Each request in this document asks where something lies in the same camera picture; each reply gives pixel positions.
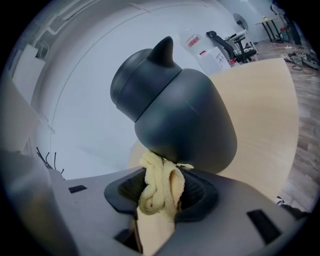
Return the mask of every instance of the white wall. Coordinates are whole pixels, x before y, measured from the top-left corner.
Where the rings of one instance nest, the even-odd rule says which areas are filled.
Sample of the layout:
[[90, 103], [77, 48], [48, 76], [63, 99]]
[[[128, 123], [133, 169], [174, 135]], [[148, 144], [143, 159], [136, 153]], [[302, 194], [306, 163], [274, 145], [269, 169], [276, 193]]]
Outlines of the white wall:
[[[271, 10], [270, 5], [272, 0], [218, 0], [231, 14], [240, 14], [248, 24], [248, 33], [253, 41], [262, 41], [269, 39], [266, 31], [261, 24], [256, 25], [263, 21], [263, 16], [268, 18], [277, 17]], [[276, 19], [275, 24], [280, 31], [283, 23], [280, 19]], [[276, 31], [270, 23], [274, 35]]]
[[77, 16], [51, 48], [32, 102], [55, 134], [39, 125], [32, 149], [50, 152], [52, 166], [57, 152], [56, 167], [65, 169], [66, 179], [125, 169], [137, 137], [134, 123], [110, 99], [115, 72], [134, 52], [153, 48], [166, 36], [174, 40], [178, 65], [202, 71], [179, 44], [178, 28], [190, 26], [204, 37], [209, 30], [223, 37], [241, 30], [222, 5], [211, 4], [158, 0], [135, 8], [102, 0]]

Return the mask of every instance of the cable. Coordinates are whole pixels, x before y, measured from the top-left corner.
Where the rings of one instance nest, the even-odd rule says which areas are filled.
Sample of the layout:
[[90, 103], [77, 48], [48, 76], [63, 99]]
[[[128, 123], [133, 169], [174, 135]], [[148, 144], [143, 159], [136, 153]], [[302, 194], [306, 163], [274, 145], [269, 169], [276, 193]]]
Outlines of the cable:
[[48, 154], [46, 154], [46, 157], [45, 157], [45, 162], [48, 163], [47, 161], [47, 157], [49, 156], [50, 152], [48, 152]]
[[57, 155], [57, 152], [54, 152], [54, 169], [56, 170], [56, 155]]
[[306, 78], [303, 78], [303, 77], [312, 77], [316, 74], [316, 70], [313, 69], [314, 73], [313, 74], [301, 74], [300, 75], [300, 78], [303, 79], [303, 80], [307, 80], [307, 81], [313, 81], [313, 82], [316, 82], [316, 83], [320, 83], [320, 81], [316, 81], [316, 80], [313, 80], [313, 79], [306, 79]]

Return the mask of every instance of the wooden floor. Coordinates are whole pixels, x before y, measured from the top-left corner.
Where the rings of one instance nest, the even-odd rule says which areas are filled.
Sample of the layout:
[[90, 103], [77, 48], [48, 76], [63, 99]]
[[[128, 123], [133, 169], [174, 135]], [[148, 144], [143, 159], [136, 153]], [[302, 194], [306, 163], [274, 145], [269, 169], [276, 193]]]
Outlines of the wooden floor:
[[[258, 59], [281, 58], [292, 52], [310, 51], [310, 45], [302, 42], [302, 46], [294, 43], [262, 42], [256, 45]], [[302, 70], [292, 69], [293, 63], [287, 63], [290, 70], [299, 107], [299, 138], [293, 165], [285, 185], [279, 196], [286, 204], [311, 212], [320, 193], [320, 83], [303, 80], [320, 81], [319, 71], [303, 66]]]

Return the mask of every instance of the yellow towel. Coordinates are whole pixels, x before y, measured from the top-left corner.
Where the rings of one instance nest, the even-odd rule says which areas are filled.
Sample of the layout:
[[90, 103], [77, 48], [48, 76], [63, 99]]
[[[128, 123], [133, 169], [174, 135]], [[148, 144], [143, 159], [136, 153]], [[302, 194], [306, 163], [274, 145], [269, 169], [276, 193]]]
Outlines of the yellow towel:
[[[175, 163], [149, 150], [143, 154], [140, 164], [146, 168], [144, 181], [147, 184], [139, 199], [141, 212], [145, 215], [164, 212], [168, 220], [173, 222], [185, 187], [183, 174]], [[178, 166], [193, 168], [190, 164]]]

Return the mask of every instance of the robot ear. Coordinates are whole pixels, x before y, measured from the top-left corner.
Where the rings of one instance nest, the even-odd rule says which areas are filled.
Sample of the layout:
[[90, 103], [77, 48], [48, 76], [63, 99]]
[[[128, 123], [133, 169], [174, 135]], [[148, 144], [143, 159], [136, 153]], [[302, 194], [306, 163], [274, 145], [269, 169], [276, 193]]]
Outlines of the robot ear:
[[171, 36], [167, 36], [153, 48], [147, 59], [159, 66], [169, 68], [174, 65], [173, 51], [174, 41]]

